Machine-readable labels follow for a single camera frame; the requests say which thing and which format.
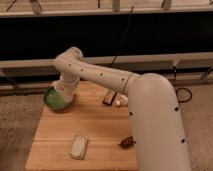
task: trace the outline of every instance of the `black panel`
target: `black panel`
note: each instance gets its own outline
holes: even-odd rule
[[[213,51],[213,12],[136,14],[121,55]],[[128,15],[0,19],[0,60],[55,58],[70,46],[113,56]]]

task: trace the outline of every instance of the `wooden table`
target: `wooden table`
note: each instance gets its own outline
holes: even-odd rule
[[[69,108],[56,113],[45,107],[26,170],[136,170],[134,147],[124,150],[118,145],[131,135],[128,109],[102,104],[106,92],[82,81]],[[69,156],[75,134],[89,139],[84,160]]]

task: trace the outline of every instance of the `speckled floor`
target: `speckled floor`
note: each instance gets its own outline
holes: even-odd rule
[[[24,171],[42,109],[41,95],[0,97],[0,171]]]
[[[193,171],[213,171],[213,85],[190,86],[181,104]],[[43,109],[42,95],[0,97],[0,171],[24,171]]]

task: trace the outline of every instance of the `green bowl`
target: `green bowl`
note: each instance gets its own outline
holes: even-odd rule
[[[46,106],[52,110],[62,110],[70,105],[70,103],[64,102],[59,93],[50,87],[47,89],[43,96],[43,100]]]

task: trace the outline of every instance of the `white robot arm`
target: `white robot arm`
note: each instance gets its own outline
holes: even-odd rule
[[[139,171],[191,171],[181,113],[173,86],[158,74],[144,74],[86,64],[77,48],[54,60],[61,72],[55,89],[72,100],[79,77],[129,98],[129,114]],[[64,84],[63,91],[59,85]]]

